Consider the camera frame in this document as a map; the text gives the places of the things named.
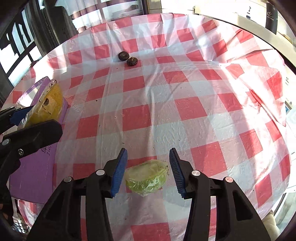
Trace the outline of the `yellow fruit half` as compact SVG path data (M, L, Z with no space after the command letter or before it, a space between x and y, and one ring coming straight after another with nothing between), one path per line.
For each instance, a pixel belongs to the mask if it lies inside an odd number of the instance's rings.
M50 120L60 120L63 95L58 82L49 80L45 85L42 83L39 90L41 90L41 95L37 97L33 108L21 119L18 130Z

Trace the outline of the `green cabbage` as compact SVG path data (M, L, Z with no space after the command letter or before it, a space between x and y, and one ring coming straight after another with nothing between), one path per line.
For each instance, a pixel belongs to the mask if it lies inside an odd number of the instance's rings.
M148 160L126 169L125 184L130 191L140 196L147 196L163 187L168 174L168 162Z

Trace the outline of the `dark round fruit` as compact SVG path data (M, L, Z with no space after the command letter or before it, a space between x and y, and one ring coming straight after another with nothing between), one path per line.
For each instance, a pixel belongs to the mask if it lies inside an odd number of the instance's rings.
M129 67L136 66L138 64L138 59L136 57L130 57L130 58L127 59L126 64Z
M126 51L121 51L118 53L118 58L120 61L127 61L130 58L130 55Z

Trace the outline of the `red white checkered tablecloth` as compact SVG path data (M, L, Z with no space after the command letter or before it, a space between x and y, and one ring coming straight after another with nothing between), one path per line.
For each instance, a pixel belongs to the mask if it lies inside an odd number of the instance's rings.
M129 67L118 53L138 64ZM285 63L238 27L195 15L126 17L91 27L44 56L16 85L8 108L43 77L69 106L53 185L102 168L120 149L128 166L179 156L205 175L232 177L260 217L288 186Z

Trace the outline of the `black bottle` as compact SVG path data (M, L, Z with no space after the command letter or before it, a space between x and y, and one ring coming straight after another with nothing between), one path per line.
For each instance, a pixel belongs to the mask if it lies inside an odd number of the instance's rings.
M278 11L277 9L269 2L266 3L266 22L265 28L277 33L278 28Z

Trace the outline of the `window frame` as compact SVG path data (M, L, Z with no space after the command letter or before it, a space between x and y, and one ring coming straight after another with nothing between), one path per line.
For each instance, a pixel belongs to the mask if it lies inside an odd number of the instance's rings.
M1 103L13 89L12 74L21 61L27 68L78 31L73 14L77 1L1 1Z

